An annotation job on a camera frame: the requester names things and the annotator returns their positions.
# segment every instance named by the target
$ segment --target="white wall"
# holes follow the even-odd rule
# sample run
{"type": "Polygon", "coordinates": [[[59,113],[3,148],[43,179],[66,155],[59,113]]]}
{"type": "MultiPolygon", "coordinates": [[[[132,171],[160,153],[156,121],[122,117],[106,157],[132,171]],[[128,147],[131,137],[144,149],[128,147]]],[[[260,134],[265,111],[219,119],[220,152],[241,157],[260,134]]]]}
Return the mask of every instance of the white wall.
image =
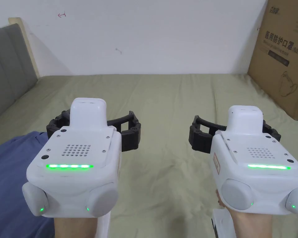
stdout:
{"type": "Polygon", "coordinates": [[[0,0],[0,27],[22,18],[41,76],[246,73],[265,2],[0,0]]]}

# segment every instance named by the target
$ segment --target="wall mark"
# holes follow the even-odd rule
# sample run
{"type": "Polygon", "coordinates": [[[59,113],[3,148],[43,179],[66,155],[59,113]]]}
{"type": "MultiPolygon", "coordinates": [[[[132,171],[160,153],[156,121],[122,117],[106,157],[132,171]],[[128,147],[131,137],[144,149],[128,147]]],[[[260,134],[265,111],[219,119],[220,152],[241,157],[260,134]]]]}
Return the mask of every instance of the wall mark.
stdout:
{"type": "Polygon", "coordinates": [[[62,15],[66,16],[66,15],[65,15],[65,11],[64,11],[64,14],[58,14],[58,17],[62,18],[62,17],[61,17],[62,15]]]}
{"type": "Polygon", "coordinates": [[[123,53],[121,52],[121,50],[119,50],[118,48],[116,48],[116,50],[119,51],[121,55],[123,54],[123,53]]]}

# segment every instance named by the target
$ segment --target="white camera housing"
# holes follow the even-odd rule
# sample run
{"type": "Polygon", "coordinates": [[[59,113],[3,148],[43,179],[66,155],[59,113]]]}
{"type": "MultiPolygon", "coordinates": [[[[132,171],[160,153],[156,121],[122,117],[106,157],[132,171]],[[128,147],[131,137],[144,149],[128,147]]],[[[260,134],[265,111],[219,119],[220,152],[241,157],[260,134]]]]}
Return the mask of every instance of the white camera housing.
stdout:
{"type": "Polygon", "coordinates": [[[219,196],[246,213],[298,213],[298,161],[263,133],[263,113],[232,106],[226,131],[213,136],[210,166],[219,196]]]}
{"type": "Polygon", "coordinates": [[[56,131],[33,159],[22,187],[35,216],[100,217],[118,199],[121,134],[107,126],[106,102],[76,98],[70,126],[56,131]]]}

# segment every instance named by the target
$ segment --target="red sticker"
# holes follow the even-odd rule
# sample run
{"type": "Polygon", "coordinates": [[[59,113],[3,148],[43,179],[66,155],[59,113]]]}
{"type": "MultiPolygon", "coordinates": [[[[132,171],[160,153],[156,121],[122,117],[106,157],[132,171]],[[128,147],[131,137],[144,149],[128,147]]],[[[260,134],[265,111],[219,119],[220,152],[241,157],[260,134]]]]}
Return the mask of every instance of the red sticker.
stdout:
{"type": "Polygon", "coordinates": [[[216,156],[215,153],[214,153],[214,156],[213,156],[213,161],[214,161],[214,164],[215,164],[217,173],[219,174],[219,172],[220,172],[220,170],[221,170],[221,166],[220,166],[220,164],[219,164],[219,161],[218,161],[217,156],[216,156]]]}

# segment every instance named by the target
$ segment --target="black label on box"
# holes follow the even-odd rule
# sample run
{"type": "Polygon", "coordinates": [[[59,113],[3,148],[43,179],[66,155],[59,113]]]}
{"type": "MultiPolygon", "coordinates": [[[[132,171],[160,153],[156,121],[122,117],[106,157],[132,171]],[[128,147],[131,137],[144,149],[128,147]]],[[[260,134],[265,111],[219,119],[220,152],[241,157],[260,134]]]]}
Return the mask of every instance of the black label on box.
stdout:
{"type": "Polygon", "coordinates": [[[282,63],[283,65],[285,65],[286,67],[288,67],[289,65],[289,61],[286,60],[285,58],[281,57],[280,55],[276,54],[273,51],[268,51],[268,55],[273,57],[274,59],[276,59],[278,62],[282,63]]]}

